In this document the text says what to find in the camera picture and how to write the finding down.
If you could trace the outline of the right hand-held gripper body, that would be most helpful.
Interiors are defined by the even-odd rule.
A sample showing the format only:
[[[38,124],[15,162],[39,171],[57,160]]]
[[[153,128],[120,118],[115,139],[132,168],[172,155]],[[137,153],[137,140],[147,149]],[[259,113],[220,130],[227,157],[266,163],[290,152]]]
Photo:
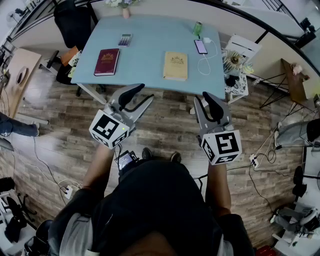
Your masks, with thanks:
[[[199,146],[211,165],[231,163],[242,153],[240,131],[230,121],[200,122]]]

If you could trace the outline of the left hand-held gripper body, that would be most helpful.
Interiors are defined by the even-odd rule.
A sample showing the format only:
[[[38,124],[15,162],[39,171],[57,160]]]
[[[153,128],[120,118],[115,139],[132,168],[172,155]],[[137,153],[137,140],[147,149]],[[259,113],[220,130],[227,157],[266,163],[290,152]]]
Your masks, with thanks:
[[[122,108],[112,101],[96,113],[89,132],[96,141],[113,149],[131,135],[136,120],[136,110]]]

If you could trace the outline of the maroon book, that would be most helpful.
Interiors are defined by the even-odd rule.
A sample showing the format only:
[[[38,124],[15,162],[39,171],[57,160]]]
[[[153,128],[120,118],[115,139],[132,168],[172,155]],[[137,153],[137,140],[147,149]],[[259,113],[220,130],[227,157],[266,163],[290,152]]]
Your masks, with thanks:
[[[115,75],[119,55],[119,48],[102,49],[99,53],[93,74],[97,77]]]

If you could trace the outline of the tan book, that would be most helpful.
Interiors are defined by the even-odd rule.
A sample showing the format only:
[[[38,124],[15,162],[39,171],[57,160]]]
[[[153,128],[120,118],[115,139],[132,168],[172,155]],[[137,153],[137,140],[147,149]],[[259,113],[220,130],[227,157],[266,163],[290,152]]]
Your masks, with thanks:
[[[166,80],[186,81],[188,79],[188,55],[181,52],[166,51],[163,78]]]

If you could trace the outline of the person's right forearm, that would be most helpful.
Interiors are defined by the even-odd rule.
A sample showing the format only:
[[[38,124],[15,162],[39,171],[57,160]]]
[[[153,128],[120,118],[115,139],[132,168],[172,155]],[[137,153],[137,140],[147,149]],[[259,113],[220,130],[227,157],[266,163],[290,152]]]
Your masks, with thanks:
[[[208,165],[205,203],[215,218],[231,213],[231,194],[225,164]]]

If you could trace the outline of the stool with patterned cloth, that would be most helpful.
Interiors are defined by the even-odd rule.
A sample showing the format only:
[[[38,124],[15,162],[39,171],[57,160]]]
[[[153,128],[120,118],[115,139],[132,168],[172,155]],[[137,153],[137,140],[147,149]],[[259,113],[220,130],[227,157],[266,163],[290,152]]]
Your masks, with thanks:
[[[228,95],[227,103],[229,105],[249,95],[248,81],[245,73],[241,72],[239,76],[225,74],[224,81],[225,93]]]

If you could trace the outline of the black waist device with screen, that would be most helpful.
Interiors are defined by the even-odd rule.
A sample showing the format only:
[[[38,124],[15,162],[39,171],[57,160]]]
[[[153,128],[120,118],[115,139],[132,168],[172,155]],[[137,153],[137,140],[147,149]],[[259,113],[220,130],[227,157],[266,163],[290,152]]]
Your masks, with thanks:
[[[116,159],[119,176],[122,176],[126,172],[128,165],[130,165],[131,163],[136,163],[137,161],[139,161],[139,159],[140,158],[136,156],[134,151],[126,150],[125,152],[120,154]]]

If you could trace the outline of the dried flower bouquet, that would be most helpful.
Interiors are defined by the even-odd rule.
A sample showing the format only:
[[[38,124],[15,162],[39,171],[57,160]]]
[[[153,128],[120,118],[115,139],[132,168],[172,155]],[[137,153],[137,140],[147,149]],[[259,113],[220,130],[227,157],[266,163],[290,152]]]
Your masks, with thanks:
[[[222,51],[223,72],[226,75],[240,76],[240,74],[252,74],[254,72],[253,64],[246,58],[233,50]]]

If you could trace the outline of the purple button calculator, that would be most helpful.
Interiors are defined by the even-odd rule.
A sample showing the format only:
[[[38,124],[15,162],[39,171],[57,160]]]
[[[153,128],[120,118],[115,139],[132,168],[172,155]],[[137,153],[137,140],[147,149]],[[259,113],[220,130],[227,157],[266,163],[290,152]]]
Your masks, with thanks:
[[[122,34],[121,38],[118,42],[118,46],[122,48],[126,48],[130,46],[131,40],[132,40],[133,35],[132,34]]]

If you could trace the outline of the orange box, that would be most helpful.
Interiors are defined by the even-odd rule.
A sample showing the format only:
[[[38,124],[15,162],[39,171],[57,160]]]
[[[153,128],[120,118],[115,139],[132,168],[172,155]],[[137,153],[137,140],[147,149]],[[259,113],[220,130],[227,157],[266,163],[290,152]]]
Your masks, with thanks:
[[[60,56],[61,59],[61,63],[64,66],[67,66],[69,64],[69,61],[79,52],[78,48],[76,46],[74,46],[73,48],[71,48],[68,52],[62,54]]]

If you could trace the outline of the black office chair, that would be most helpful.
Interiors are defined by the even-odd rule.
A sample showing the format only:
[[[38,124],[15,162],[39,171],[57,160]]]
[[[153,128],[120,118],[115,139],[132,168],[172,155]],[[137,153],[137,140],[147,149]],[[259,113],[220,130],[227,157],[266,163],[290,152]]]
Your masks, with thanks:
[[[63,0],[55,4],[54,21],[59,28],[67,48],[83,50],[98,18],[90,1],[76,5],[75,0]]]

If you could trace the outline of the white and purple flowers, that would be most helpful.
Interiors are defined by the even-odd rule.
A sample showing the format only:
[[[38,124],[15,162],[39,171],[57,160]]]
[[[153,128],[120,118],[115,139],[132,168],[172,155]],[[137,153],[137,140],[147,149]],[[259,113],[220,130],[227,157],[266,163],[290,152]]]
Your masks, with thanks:
[[[125,9],[132,4],[139,3],[141,0],[104,0],[105,4],[112,8]]]

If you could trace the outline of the round plate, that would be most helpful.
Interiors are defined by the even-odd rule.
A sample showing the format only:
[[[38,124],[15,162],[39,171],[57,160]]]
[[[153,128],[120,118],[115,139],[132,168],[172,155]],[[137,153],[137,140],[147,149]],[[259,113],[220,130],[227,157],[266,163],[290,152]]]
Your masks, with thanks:
[[[27,74],[29,72],[29,68],[26,66],[23,66],[20,71],[18,72],[18,75],[16,77],[16,84],[20,85],[26,78]]]

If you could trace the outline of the wooden table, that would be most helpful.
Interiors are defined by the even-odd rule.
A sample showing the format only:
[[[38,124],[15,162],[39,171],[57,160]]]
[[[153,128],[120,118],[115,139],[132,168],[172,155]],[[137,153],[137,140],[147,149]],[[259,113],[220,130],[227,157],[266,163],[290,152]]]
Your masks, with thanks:
[[[42,56],[39,53],[30,50],[23,48],[15,50],[6,69],[9,79],[0,95],[0,103],[3,103],[4,114],[8,117],[13,119],[17,114],[32,75],[40,65],[41,58]]]

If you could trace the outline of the white round device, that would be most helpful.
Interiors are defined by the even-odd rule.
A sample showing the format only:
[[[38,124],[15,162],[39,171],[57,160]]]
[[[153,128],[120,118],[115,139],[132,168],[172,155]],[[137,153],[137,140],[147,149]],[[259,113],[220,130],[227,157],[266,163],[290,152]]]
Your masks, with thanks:
[[[291,241],[285,240],[289,247],[294,247],[301,238],[320,241],[320,213],[315,207],[278,208],[269,222],[292,233]]]

